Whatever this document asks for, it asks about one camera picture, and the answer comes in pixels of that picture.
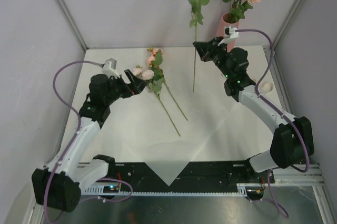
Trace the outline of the white wrapping paper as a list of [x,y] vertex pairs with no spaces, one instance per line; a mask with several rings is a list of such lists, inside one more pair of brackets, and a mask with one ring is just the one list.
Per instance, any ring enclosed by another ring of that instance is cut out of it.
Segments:
[[196,92],[186,74],[167,81],[171,90],[159,98],[144,91],[113,104],[82,162],[96,154],[119,162],[142,161],[171,184],[192,160],[231,160],[224,130],[233,103],[224,93],[222,75],[199,73]]

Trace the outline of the cream printed ribbon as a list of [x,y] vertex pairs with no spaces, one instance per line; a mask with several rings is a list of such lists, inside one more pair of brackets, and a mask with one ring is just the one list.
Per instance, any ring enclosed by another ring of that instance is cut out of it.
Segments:
[[272,92],[274,89],[274,85],[272,82],[264,81],[259,84],[259,92],[263,94],[267,94]]

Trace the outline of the pink flower bouquet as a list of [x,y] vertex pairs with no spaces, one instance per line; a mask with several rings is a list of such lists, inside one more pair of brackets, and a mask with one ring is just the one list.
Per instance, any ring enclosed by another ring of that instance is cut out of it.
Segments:
[[148,81],[148,87],[150,91],[152,91],[157,99],[161,101],[160,94],[163,86],[167,89],[170,97],[174,101],[175,105],[177,106],[178,110],[183,115],[184,119],[188,121],[187,116],[181,109],[180,105],[178,104],[176,98],[173,96],[170,87],[166,81],[165,75],[163,70],[161,69],[161,64],[163,63],[164,53],[161,48],[153,48],[149,47],[147,51],[150,53],[149,57],[146,60],[146,66],[150,71],[153,72],[153,77]]

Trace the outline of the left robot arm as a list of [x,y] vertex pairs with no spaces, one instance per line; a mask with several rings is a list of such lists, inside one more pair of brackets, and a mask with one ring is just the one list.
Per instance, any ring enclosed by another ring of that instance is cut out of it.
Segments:
[[91,77],[89,93],[77,112],[78,126],[67,145],[41,169],[32,174],[36,202],[44,208],[72,212],[82,193],[96,181],[106,182],[116,177],[114,158],[97,155],[84,168],[78,164],[91,142],[102,129],[110,114],[110,106],[120,98],[142,93],[147,82],[124,71],[129,83],[121,76],[97,74]]

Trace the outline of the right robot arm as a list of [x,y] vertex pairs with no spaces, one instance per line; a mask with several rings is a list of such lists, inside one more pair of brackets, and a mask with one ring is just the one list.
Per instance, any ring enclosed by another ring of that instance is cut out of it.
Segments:
[[306,117],[297,118],[278,108],[264,94],[247,73],[248,52],[242,48],[227,50],[225,39],[216,37],[208,42],[194,42],[201,61],[212,61],[226,77],[224,89],[227,96],[250,109],[273,133],[268,151],[248,159],[243,177],[256,182],[262,172],[274,168],[288,168],[300,161],[310,164],[314,154],[311,122]]

